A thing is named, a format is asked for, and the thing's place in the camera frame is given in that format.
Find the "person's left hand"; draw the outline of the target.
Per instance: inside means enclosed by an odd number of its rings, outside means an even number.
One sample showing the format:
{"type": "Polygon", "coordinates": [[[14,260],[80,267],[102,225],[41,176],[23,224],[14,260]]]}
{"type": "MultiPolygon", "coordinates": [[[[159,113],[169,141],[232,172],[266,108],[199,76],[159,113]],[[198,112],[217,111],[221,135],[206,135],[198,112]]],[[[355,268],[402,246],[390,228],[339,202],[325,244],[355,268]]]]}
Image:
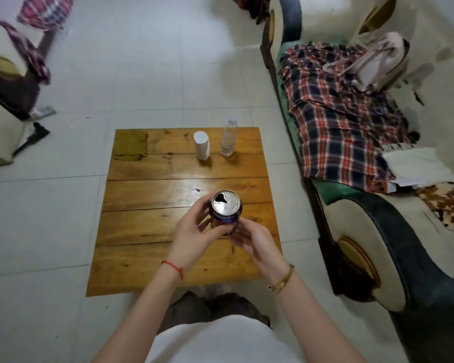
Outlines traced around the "person's left hand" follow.
{"type": "Polygon", "coordinates": [[[166,263],[176,268],[182,276],[200,260],[214,241],[201,240],[201,224],[210,223],[208,203],[211,192],[197,201],[177,222],[173,242],[166,263]]]}

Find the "person's right hand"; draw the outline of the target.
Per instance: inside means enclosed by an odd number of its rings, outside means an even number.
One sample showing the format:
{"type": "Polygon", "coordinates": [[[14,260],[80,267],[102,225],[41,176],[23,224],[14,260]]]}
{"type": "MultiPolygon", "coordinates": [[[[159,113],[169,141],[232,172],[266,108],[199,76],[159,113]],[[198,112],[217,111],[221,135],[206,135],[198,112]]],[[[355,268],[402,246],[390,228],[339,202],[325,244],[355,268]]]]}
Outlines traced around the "person's right hand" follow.
{"type": "Polygon", "coordinates": [[[253,260],[262,275],[271,285],[278,284],[291,267],[276,245],[271,233],[243,234],[236,231],[229,235],[230,241],[244,250],[253,260]]]}

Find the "blue drink can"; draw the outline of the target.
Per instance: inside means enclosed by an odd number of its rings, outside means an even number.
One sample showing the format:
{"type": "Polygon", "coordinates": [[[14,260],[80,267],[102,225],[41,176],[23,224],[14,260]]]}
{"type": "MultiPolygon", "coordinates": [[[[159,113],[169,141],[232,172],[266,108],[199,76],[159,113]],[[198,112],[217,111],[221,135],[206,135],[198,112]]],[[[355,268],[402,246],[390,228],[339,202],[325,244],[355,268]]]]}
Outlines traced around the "blue drink can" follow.
{"type": "Polygon", "coordinates": [[[242,201],[233,190],[221,189],[213,194],[208,203],[210,213],[210,226],[232,225],[232,229],[223,234],[223,237],[232,234],[242,214],[242,201]]]}

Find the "person's left forearm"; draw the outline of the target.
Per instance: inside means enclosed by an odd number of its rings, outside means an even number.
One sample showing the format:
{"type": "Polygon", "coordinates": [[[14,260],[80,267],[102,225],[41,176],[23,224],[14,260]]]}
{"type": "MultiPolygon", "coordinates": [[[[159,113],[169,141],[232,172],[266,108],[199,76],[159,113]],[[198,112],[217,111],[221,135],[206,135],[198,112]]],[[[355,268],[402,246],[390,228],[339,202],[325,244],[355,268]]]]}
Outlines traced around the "person's left forearm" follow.
{"type": "Polygon", "coordinates": [[[182,273],[161,262],[132,309],[91,363],[145,363],[182,273]]]}

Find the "wooden low table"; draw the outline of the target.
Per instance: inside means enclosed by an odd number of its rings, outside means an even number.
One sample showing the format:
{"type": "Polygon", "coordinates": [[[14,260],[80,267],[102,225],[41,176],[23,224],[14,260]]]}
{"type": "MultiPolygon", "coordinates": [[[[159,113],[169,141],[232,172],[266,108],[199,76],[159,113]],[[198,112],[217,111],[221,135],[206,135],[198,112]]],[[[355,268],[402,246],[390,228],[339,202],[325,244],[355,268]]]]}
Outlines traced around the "wooden low table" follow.
{"type": "Polygon", "coordinates": [[[236,129],[231,157],[220,153],[223,128],[117,129],[86,297],[140,292],[168,253],[175,225],[200,197],[235,191],[242,216],[267,227],[282,250],[261,134],[236,129]],[[194,132],[210,140],[197,159],[194,132]]]}

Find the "person's grey trousers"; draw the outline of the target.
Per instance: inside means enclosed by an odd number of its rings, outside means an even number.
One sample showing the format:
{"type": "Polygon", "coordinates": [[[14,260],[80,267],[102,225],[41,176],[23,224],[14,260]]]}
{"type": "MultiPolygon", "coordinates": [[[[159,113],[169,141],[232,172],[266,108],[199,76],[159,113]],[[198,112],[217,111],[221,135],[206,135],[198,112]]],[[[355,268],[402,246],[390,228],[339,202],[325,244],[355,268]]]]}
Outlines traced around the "person's grey trousers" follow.
{"type": "Polygon", "coordinates": [[[188,291],[168,307],[157,335],[178,325],[213,322],[228,316],[245,316],[271,328],[270,318],[237,293],[224,293],[210,300],[188,291]]]}

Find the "white paper cup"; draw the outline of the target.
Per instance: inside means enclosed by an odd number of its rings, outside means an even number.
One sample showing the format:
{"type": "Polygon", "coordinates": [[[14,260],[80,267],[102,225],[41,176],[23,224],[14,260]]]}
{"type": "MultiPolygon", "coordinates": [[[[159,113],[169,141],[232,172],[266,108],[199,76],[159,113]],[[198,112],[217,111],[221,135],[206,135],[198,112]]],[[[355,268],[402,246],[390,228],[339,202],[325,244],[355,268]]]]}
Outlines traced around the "white paper cup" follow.
{"type": "Polygon", "coordinates": [[[206,161],[210,156],[210,140],[206,132],[194,132],[194,152],[200,161],[206,161]]]}

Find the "clear plastic water bottle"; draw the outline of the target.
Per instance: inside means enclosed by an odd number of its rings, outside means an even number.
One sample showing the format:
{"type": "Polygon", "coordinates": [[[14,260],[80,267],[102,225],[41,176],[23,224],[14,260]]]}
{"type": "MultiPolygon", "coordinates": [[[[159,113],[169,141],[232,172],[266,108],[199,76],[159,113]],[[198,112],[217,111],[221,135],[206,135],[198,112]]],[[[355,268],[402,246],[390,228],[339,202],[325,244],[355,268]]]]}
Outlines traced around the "clear plastic water bottle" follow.
{"type": "Polygon", "coordinates": [[[228,119],[228,122],[224,128],[224,133],[221,139],[221,146],[220,146],[220,153],[223,157],[230,157],[232,156],[236,141],[237,141],[237,133],[236,129],[238,127],[238,119],[237,117],[231,117],[228,119]]]}

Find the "person's white shirt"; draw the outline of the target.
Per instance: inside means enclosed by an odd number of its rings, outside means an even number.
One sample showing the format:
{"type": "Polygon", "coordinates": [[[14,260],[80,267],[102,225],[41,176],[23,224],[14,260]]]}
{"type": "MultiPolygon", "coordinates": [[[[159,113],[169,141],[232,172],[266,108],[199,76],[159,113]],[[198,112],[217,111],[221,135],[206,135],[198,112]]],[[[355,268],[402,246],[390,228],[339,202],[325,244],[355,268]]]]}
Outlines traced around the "person's white shirt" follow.
{"type": "Polygon", "coordinates": [[[304,363],[267,325],[231,315],[156,336],[145,363],[304,363]]]}

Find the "plaid blanket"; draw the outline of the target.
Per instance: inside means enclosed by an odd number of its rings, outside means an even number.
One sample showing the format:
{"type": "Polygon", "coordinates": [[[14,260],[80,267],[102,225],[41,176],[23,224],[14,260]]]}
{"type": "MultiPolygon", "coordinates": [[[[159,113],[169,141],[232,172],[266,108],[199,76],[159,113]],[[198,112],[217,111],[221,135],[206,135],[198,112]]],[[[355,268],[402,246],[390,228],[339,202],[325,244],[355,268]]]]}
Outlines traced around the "plaid blanket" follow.
{"type": "Polygon", "coordinates": [[[296,44],[281,55],[278,77],[299,130],[304,175],[388,194],[396,191],[389,182],[394,176],[378,149],[411,144],[407,119],[388,93],[357,91],[349,75],[322,70],[365,50],[359,44],[296,44]]]}

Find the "cream and blue sofa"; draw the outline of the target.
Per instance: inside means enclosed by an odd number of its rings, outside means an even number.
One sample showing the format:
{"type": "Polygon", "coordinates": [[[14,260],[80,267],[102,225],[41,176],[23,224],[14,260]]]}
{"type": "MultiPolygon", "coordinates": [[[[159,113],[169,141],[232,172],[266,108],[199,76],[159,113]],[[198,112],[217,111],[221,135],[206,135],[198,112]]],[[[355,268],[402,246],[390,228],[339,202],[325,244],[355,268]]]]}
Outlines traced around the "cream and blue sofa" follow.
{"type": "Polygon", "coordinates": [[[335,295],[454,363],[454,21],[435,0],[269,0],[260,51],[335,295]]]}

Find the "white folded cloth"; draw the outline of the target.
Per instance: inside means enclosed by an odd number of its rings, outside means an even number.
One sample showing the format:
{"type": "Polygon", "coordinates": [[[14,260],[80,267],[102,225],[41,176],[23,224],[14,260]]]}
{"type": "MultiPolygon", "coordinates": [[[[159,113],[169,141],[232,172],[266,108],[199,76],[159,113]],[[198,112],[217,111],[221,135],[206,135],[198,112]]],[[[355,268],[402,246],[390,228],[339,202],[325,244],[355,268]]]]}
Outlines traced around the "white folded cloth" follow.
{"type": "Polygon", "coordinates": [[[454,173],[439,159],[434,148],[396,143],[386,144],[378,151],[394,176],[389,181],[394,185],[425,188],[454,182],[454,173]]]}

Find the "brown patterned cushion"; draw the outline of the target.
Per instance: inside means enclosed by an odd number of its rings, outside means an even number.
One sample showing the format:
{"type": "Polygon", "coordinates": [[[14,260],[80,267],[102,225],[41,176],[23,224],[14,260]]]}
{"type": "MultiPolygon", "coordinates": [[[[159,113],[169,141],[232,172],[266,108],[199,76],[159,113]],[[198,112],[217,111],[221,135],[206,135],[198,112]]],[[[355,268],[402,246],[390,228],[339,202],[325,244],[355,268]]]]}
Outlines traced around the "brown patterned cushion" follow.
{"type": "Polygon", "coordinates": [[[447,229],[454,231],[454,182],[419,188],[415,194],[447,229]]]}

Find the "black object on floor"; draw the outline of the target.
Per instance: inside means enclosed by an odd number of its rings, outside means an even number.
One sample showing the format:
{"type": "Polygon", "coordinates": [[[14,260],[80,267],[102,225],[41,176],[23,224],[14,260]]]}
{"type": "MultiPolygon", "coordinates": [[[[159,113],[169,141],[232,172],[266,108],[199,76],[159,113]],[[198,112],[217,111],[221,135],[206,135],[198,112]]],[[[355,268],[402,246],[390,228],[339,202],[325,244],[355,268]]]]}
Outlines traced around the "black object on floor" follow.
{"type": "Polygon", "coordinates": [[[33,122],[33,128],[34,128],[33,133],[30,134],[26,141],[13,152],[12,158],[15,158],[26,148],[35,145],[36,143],[46,138],[50,134],[50,131],[38,122],[33,122]]]}

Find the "plaid hanging garment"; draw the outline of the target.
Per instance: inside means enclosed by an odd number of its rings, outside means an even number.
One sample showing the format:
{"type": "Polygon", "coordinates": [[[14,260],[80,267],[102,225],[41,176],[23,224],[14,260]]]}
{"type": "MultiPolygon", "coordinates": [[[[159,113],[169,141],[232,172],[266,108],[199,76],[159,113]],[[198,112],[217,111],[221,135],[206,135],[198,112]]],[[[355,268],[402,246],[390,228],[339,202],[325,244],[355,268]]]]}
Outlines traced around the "plaid hanging garment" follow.
{"type": "Polygon", "coordinates": [[[18,22],[43,31],[59,30],[69,17],[75,0],[24,0],[18,22]]]}

